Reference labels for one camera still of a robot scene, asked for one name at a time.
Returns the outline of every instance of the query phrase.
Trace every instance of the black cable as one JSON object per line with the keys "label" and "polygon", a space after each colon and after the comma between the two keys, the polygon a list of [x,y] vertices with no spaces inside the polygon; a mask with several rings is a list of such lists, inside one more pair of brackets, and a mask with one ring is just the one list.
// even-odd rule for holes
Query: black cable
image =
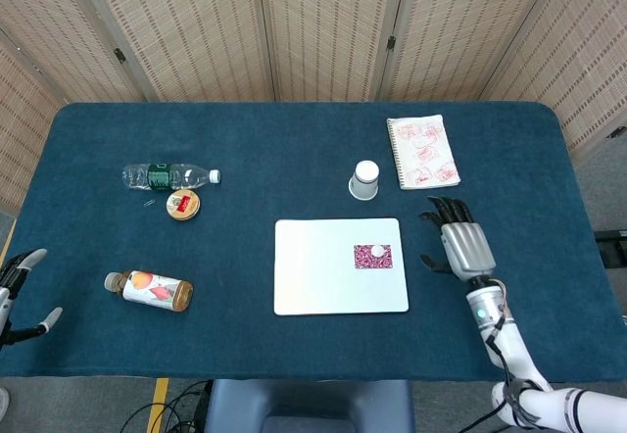
{"label": "black cable", "polygon": [[171,406],[171,411],[168,415],[168,420],[166,421],[166,431],[168,432],[168,428],[169,428],[169,423],[171,422],[172,419],[172,412],[176,409],[176,406],[178,406],[178,401],[185,395],[187,394],[190,389],[193,389],[196,386],[199,386],[201,384],[207,384],[210,381],[210,379],[207,379],[205,381],[198,381],[198,382],[194,382],[193,384],[190,384],[189,386],[187,386],[185,388],[185,390],[183,392],[180,393],[180,395],[178,396],[178,399],[173,399],[173,405]]}
{"label": "black cable", "polygon": [[501,365],[503,366],[503,370],[506,372],[506,385],[508,386],[512,380],[511,373],[509,372],[509,366],[507,365],[507,361],[505,357],[503,356],[503,352],[501,352],[501,349],[495,343],[495,340],[501,333],[501,329],[503,328],[503,325],[505,324],[505,322],[506,322],[505,314],[502,314],[499,320],[497,321],[497,324],[494,326],[494,330],[492,331],[492,334],[490,334],[490,336],[486,338],[486,346],[488,346],[490,350],[492,350],[495,353],[495,355],[499,357],[499,360],[501,360]]}
{"label": "black cable", "polygon": [[124,425],[121,426],[120,433],[123,433],[124,428],[126,428],[128,423],[130,423],[130,420],[132,420],[137,413],[141,412],[142,410],[147,409],[148,407],[152,407],[152,406],[164,406],[165,409],[170,409],[170,414],[174,413],[174,416],[176,416],[176,418],[178,419],[178,422],[180,423],[180,417],[178,416],[178,413],[176,412],[176,410],[174,410],[168,404],[164,404],[163,402],[151,402],[150,404],[146,404],[145,406],[142,406],[139,409],[137,409],[136,411],[134,411],[131,414],[131,416],[126,419],[126,421],[124,422]]}
{"label": "black cable", "polygon": [[506,401],[502,401],[498,407],[496,407],[494,410],[492,410],[490,413],[486,413],[485,415],[483,415],[481,418],[477,418],[476,420],[474,420],[472,423],[470,423],[468,426],[466,426],[465,428],[461,429],[459,431],[459,433],[466,433],[466,431],[470,431],[471,429],[473,429],[475,426],[483,423],[484,421],[486,421],[488,418],[492,418],[494,415],[496,415],[497,413],[499,413],[503,407],[506,406]]}
{"label": "black cable", "polygon": [[181,427],[187,426],[187,431],[189,431],[190,426],[196,426],[193,420],[190,421],[181,421],[176,423],[170,430],[167,430],[166,433],[181,433]]}
{"label": "black cable", "polygon": [[[178,401],[180,401],[183,397],[198,396],[202,394],[202,392],[203,391],[184,392],[183,394],[179,394],[178,396],[173,398],[171,401],[169,401],[168,405],[171,409],[176,410],[176,405],[178,404]],[[159,412],[159,414],[155,418],[155,421],[153,421],[153,426],[150,427],[150,433],[153,433],[153,431],[155,430],[155,426],[157,426],[157,422],[159,421],[159,418],[161,418],[165,412],[166,412],[166,409],[163,409]]]}
{"label": "black cable", "polygon": [[[505,318],[503,316],[501,316],[501,319],[499,320],[499,323],[501,323],[501,321],[503,321],[503,320],[505,320]],[[490,335],[486,339],[486,345],[488,347],[490,347],[490,349],[499,357],[499,360],[501,360],[501,364],[503,365],[503,370],[506,372],[506,385],[508,386],[509,383],[513,380],[513,377],[511,376],[511,373],[509,372],[509,366],[507,365],[507,361],[506,361],[505,357],[503,356],[503,352],[501,351],[501,349],[495,343],[495,339],[499,335],[500,331],[501,331],[501,328],[499,327],[499,331],[497,331],[496,335],[495,334]],[[527,380],[526,382],[531,384],[534,387],[534,389],[542,391],[540,386],[538,386],[538,384],[536,384],[535,382],[533,382],[531,380]],[[546,429],[546,428],[543,428],[541,426],[535,426],[534,428],[525,427],[525,426],[521,425],[520,422],[518,421],[518,418],[516,416],[516,412],[515,411],[513,411],[511,414],[513,416],[513,420],[515,421],[516,425],[519,428],[522,428],[523,430],[532,430],[532,429],[544,430],[544,429]]]}

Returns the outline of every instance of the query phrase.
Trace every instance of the brown bottle cap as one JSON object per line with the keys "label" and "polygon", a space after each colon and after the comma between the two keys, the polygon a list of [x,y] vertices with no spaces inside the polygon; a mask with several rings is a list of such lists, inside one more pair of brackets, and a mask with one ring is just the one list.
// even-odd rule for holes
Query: brown bottle cap
{"label": "brown bottle cap", "polygon": [[200,198],[192,190],[177,190],[169,195],[166,209],[174,219],[188,220],[200,210]]}

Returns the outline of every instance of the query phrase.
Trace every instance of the plastic water bottle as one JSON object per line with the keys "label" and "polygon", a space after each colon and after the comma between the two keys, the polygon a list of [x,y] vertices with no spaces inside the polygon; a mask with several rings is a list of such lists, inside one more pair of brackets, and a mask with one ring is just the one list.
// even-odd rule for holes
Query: plastic water bottle
{"label": "plastic water bottle", "polygon": [[219,183],[219,170],[191,164],[133,164],[124,167],[121,179],[133,190],[182,190]]}

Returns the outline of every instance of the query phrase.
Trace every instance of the wall panel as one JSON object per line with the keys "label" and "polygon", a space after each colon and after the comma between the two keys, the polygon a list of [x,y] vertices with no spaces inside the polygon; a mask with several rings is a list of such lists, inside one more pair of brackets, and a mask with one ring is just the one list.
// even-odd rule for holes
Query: wall panel
{"label": "wall panel", "polygon": [[382,99],[477,99],[534,1],[406,0]]}
{"label": "wall panel", "polygon": [[267,101],[258,0],[106,0],[166,101]]}
{"label": "wall panel", "polygon": [[627,0],[547,0],[486,98],[546,104],[578,153],[627,111],[626,14]]}
{"label": "wall panel", "polygon": [[0,210],[18,214],[61,106],[0,43]]}
{"label": "wall panel", "polygon": [[68,101],[140,99],[75,0],[0,0],[0,11],[0,26]]}
{"label": "wall panel", "polygon": [[277,99],[366,101],[398,0],[265,0]]}

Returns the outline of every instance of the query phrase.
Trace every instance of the robot finger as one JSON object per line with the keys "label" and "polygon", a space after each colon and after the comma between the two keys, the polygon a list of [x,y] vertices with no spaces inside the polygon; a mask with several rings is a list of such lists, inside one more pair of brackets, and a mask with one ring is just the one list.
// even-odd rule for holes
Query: robot finger
{"label": "robot finger", "polygon": [[418,215],[418,217],[420,217],[422,220],[430,220],[431,222],[435,224],[438,230],[440,230],[440,227],[442,227],[442,219],[440,218],[439,215],[436,215],[435,213],[431,213],[431,212],[421,213],[420,215]]}
{"label": "robot finger", "polygon": [[420,259],[422,263],[429,268],[431,271],[436,273],[452,273],[451,266],[448,263],[438,264],[433,261],[431,257],[425,254],[420,254]]}
{"label": "robot finger", "polygon": [[468,209],[466,203],[462,200],[455,200],[455,202],[458,205],[461,214],[463,215],[463,222],[474,222],[472,214],[470,213],[470,210]]}
{"label": "robot finger", "polygon": [[446,203],[447,207],[451,211],[451,214],[453,215],[453,218],[456,222],[465,221],[463,212],[461,211],[461,209],[459,208],[455,200],[452,200],[451,198],[442,198],[442,201]]}
{"label": "robot finger", "polygon": [[438,210],[438,213],[440,214],[440,217],[442,218],[442,223],[450,224],[455,221],[453,219],[453,215],[451,214],[451,211],[449,210],[447,205],[442,201],[441,198],[437,198],[435,196],[427,196],[427,199],[435,205],[436,210]]}

